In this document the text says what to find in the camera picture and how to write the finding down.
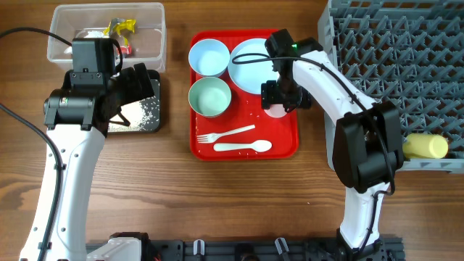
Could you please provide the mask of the yellow snack wrapper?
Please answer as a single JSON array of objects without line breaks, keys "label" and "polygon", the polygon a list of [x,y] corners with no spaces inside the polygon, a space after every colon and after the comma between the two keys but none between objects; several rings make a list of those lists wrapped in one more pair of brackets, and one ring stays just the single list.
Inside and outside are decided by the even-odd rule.
[{"label": "yellow snack wrapper", "polygon": [[111,19],[107,28],[104,29],[103,34],[105,36],[111,36],[116,32],[121,36],[122,30],[128,30],[132,33],[135,33],[136,20],[135,19],[123,19],[123,18],[113,18]]}]

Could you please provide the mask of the yellow plastic cup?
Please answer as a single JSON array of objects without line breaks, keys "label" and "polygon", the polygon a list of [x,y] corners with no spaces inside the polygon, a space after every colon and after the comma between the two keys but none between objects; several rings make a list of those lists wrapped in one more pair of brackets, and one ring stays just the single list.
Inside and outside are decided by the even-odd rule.
[{"label": "yellow plastic cup", "polygon": [[411,133],[402,147],[406,158],[441,159],[449,151],[446,138],[440,135]]}]

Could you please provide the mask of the white napkin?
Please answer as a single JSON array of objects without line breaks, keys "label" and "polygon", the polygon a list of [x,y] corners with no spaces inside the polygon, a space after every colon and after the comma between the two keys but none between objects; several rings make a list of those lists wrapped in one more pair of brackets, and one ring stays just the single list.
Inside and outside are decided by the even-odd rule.
[{"label": "white napkin", "polygon": [[[109,38],[108,35],[106,35],[103,31],[98,31],[98,30],[82,30],[77,35],[75,38]],[[67,47],[64,50],[64,54],[72,54],[72,47]]]}]

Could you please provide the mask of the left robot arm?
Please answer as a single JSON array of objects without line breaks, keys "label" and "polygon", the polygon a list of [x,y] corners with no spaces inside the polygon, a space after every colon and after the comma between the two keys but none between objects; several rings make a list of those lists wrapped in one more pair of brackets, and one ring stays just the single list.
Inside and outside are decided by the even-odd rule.
[{"label": "left robot arm", "polygon": [[21,260],[85,260],[91,184],[109,122],[155,95],[160,74],[140,63],[120,72],[68,71],[44,103],[47,143],[38,206]]}]

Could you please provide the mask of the pile of white rice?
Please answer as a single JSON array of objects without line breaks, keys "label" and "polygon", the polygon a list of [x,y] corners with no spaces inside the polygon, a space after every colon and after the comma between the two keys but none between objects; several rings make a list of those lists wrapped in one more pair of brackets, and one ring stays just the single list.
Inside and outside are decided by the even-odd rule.
[{"label": "pile of white rice", "polygon": [[110,123],[109,132],[156,132],[160,126],[160,108],[160,100],[156,96],[126,104],[121,107],[121,113],[130,121],[130,126]]}]

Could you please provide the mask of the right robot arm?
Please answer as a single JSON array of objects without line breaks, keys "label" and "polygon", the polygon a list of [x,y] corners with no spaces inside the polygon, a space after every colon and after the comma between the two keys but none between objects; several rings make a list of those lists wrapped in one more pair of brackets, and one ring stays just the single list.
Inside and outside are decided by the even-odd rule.
[{"label": "right robot arm", "polygon": [[294,41],[283,29],[270,35],[265,49],[279,77],[263,83],[262,108],[280,104],[291,112],[313,98],[335,126],[332,165],[346,188],[339,256],[358,260],[374,254],[381,247],[381,203],[395,192],[394,175],[404,162],[397,107],[355,88],[314,38]]}]

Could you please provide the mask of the green bowl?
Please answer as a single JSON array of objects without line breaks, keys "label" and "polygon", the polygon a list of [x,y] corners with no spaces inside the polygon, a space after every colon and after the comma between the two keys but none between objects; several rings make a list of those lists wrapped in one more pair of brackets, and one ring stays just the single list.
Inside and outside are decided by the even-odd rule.
[{"label": "green bowl", "polygon": [[188,93],[190,107],[203,117],[217,117],[223,114],[231,100],[232,93],[228,84],[215,77],[197,80]]}]

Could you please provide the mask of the pink plastic cup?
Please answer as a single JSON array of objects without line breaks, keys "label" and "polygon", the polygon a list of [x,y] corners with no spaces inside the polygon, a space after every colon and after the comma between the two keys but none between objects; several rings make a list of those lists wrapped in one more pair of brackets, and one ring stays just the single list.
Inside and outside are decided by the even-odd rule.
[{"label": "pink plastic cup", "polygon": [[282,118],[287,115],[287,112],[282,104],[271,104],[269,109],[265,109],[264,112],[272,118]]}]

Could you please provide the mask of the red snack wrapper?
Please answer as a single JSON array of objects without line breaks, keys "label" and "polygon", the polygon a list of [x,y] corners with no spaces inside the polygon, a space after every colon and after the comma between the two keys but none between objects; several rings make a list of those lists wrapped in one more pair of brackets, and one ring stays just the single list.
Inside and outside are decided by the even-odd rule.
[{"label": "red snack wrapper", "polygon": [[130,44],[127,46],[121,46],[121,51],[124,55],[131,55],[132,54],[132,47]]}]

